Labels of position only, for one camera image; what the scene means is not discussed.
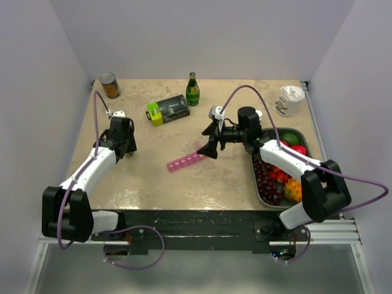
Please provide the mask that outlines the pink weekly pill organizer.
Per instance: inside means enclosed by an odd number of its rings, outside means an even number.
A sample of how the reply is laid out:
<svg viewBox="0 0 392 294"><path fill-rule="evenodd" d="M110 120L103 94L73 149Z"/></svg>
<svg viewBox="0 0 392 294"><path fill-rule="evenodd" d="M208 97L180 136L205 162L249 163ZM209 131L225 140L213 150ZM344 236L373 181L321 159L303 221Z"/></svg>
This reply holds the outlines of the pink weekly pill organizer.
<svg viewBox="0 0 392 294"><path fill-rule="evenodd" d="M172 172L180 170L184 167L188 167L188 166L196 164L197 162L200 162L204 159L207 159L206 156L197 153L197 150L199 150L202 147L202 144L200 143L199 140L195 141L194 147L195 147L194 152L192 152L188 155L185 155L183 157L180 157L179 159L175 159L171 162L168 162L166 164L167 170L172 173Z"/></svg>

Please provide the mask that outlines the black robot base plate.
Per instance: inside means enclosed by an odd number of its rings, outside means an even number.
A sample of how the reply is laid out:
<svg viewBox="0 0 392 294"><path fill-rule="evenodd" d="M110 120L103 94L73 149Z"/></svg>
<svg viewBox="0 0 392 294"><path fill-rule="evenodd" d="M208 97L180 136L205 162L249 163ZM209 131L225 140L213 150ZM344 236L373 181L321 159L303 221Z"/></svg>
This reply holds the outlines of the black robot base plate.
<svg viewBox="0 0 392 294"><path fill-rule="evenodd" d="M126 242L130 252L248 251L268 254L273 241L287 244L307 239L305 227L285 230L277 227L277 211L232 210L122 210L116 232L100 233L93 241Z"/></svg>

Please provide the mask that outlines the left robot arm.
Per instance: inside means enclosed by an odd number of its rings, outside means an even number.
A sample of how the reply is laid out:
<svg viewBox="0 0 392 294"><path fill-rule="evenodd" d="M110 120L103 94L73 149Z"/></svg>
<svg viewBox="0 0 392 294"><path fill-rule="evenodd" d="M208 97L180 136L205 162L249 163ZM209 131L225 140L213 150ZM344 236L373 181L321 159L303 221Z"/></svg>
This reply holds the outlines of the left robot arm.
<svg viewBox="0 0 392 294"><path fill-rule="evenodd" d="M91 235L106 232L113 240L121 240L127 233L127 225L119 220L119 214L111 211L93 211L89 194L103 175L126 154L137 150L134 122L125 111L113 113L110 127L99 137L83 162L66 181L58 187L47 187L42 194L42 234L56 238L61 229L62 239L85 242Z"/></svg>

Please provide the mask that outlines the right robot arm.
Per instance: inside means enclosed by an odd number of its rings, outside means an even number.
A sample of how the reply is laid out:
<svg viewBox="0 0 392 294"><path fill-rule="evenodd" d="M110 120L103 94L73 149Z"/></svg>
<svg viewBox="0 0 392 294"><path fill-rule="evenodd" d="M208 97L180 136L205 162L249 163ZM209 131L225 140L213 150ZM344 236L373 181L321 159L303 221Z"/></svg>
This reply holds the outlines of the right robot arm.
<svg viewBox="0 0 392 294"><path fill-rule="evenodd" d="M348 206L352 199L340 175L340 168L333 160L321 162L285 149L277 137L270 137L260 124L261 112L253 107L241 107L238 123L225 126L222 107L213 106L209 111L211 124L203 131L209 137L206 145L197 152L217 159L217 151L226 143L240 143L254 158L272 164L286 172L301 185L302 201L279 215L273 225L274 236L288 240L295 228L310 222L321 223Z"/></svg>

